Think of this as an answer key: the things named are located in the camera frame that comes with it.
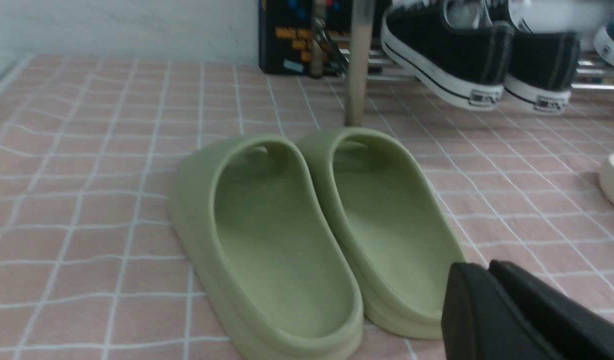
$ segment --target black box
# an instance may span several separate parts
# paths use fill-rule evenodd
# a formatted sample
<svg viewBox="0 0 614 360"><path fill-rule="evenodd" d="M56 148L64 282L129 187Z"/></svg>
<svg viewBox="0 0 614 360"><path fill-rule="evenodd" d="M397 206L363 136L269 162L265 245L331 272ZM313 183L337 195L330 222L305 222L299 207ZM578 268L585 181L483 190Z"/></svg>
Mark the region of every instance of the black box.
<svg viewBox="0 0 614 360"><path fill-rule="evenodd" d="M309 75L311 60L311 6L313 0L259 0L259 65L266 74ZM373 25L380 22L391 0L378 0ZM353 0L327 0L327 31L349 36ZM332 74L325 62L325 73Z"/></svg>

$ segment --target white rubber sole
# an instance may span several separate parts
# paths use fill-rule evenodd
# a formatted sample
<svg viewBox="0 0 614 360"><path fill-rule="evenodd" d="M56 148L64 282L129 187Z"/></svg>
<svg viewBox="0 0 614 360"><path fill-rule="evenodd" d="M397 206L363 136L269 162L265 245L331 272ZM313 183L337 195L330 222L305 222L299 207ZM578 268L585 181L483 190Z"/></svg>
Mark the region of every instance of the white rubber sole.
<svg viewBox="0 0 614 360"><path fill-rule="evenodd" d="M502 84L476 84L450 75L391 34L385 19L382 20L380 40L382 49L393 61L413 73L447 103L477 112L488 112L496 108L503 93Z"/></svg>
<svg viewBox="0 0 614 360"><path fill-rule="evenodd" d="M606 27L602 27L595 35L593 46L602 59L614 67L614 41L609 37Z"/></svg>
<svg viewBox="0 0 614 360"><path fill-rule="evenodd" d="M565 111L571 90L548 91L526 84L511 75L505 76L509 100L520 109L543 116L558 116Z"/></svg>

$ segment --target metal rack leg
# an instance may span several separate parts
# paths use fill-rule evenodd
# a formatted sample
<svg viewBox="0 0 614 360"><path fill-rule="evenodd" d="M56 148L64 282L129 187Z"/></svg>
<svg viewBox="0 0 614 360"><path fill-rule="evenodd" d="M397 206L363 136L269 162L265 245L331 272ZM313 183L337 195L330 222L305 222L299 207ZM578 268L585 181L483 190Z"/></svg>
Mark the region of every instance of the metal rack leg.
<svg viewBox="0 0 614 360"><path fill-rule="evenodd" d="M311 39L311 68L309 72L312 77L319 78L324 73L325 55L318 44L316 34L322 30L326 31L327 29L327 25L325 25L325 19L327 18L327 0L313 0L311 3L313 12L311 17L311 34L313 38Z"/></svg>
<svg viewBox="0 0 614 360"><path fill-rule="evenodd" d="M376 0L354 0L346 81L345 126L361 126Z"/></svg>

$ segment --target shoe rack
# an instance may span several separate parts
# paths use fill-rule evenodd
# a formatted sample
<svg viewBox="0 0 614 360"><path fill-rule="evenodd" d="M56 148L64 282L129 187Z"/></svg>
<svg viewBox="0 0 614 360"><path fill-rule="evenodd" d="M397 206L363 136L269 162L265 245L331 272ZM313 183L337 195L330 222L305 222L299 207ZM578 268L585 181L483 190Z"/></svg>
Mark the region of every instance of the shoe rack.
<svg viewBox="0 0 614 360"><path fill-rule="evenodd" d="M398 69L380 48L380 39L372 38L373 15L376 0L354 0L350 37L329 36L326 15L327 0L313 0L313 32L311 48L311 75L320 77L324 72L325 54L334 71L346 80L345 126L362 126L362 113L367 82L414 82L411 75L386 75L368 69ZM574 89L580 91L614 91L614 84L592 84L585 79L614 79L614 68L602 61L595 52L588 52L578 61Z"/></svg>

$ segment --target pink tile floor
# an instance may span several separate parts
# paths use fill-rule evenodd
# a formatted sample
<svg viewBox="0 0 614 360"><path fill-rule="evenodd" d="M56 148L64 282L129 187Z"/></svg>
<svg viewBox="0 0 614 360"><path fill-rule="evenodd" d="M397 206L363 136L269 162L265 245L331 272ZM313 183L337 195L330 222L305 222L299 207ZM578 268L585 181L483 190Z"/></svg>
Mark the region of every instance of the pink tile floor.
<svg viewBox="0 0 614 360"><path fill-rule="evenodd" d="M40 56L0 98L0 360L235 360L172 232L178 162L240 134L341 125L337 79ZM614 94L564 116L473 113L372 84L366 126L411 150L471 260L513 260L614 322ZM369 321L354 360L443 359Z"/></svg>

